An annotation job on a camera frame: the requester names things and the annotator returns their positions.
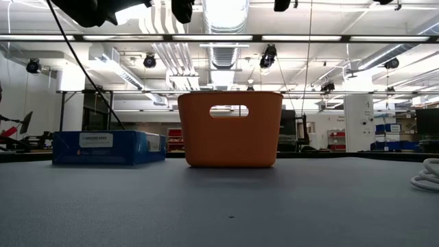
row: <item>basket handle hole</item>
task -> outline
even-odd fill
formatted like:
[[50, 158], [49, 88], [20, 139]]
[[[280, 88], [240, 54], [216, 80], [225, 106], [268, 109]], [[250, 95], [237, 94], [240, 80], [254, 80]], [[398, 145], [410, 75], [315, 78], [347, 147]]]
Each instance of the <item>basket handle hole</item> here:
[[209, 112], [212, 117], [247, 117], [249, 111], [244, 105], [216, 105]]

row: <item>white label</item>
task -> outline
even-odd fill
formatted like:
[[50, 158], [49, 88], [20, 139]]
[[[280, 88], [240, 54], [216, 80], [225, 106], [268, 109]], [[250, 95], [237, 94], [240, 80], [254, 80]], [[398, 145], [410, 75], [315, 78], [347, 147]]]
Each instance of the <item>white label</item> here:
[[111, 133], [80, 133], [81, 148], [111, 148]]
[[160, 135], [147, 134], [146, 141], [148, 142], [149, 152], [160, 152]]
[[390, 125], [390, 132], [400, 132], [401, 126], [399, 124]]

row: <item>shelving unit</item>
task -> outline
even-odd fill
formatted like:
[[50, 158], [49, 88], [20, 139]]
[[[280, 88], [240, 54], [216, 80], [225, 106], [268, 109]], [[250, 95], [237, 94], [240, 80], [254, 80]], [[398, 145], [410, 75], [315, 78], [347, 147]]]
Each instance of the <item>shelving unit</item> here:
[[181, 128], [168, 128], [166, 142], [167, 152], [185, 152], [185, 142]]
[[328, 147], [331, 152], [346, 152], [345, 131], [328, 130]]

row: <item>blue box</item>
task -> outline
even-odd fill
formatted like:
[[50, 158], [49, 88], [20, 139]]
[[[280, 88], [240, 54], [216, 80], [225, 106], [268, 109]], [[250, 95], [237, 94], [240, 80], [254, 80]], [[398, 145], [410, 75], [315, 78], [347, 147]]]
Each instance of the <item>blue box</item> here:
[[[386, 143], [383, 141], [376, 141], [372, 144], [370, 144], [370, 150], [384, 150]], [[400, 150], [401, 149], [401, 143], [399, 141], [388, 141], [387, 147], [389, 150]]]
[[54, 133], [55, 165], [136, 165], [163, 161], [165, 136], [135, 130]]
[[399, 123], [378, 124], [375, 126], [375, 132], [400, 132], [401, 125]]

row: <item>coiled cable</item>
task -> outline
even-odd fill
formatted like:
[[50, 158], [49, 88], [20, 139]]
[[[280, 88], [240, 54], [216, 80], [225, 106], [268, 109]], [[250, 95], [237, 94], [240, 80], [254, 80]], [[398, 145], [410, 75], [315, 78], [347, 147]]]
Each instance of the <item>coiled cable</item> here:
[[[412, 179], [410, 179], [410, 183], [420, 189], [439, 192], [439, 171], [433, 169], [431, 167], [431, 164], [439, 164], [439, 158], [428, 158], [424, 160], [425, 170], [420, 171], [419, 176], [414, 176]], [[438, 184], [438, 186], [428, 185], [427, 183], [419, 182], [422, 180]]]

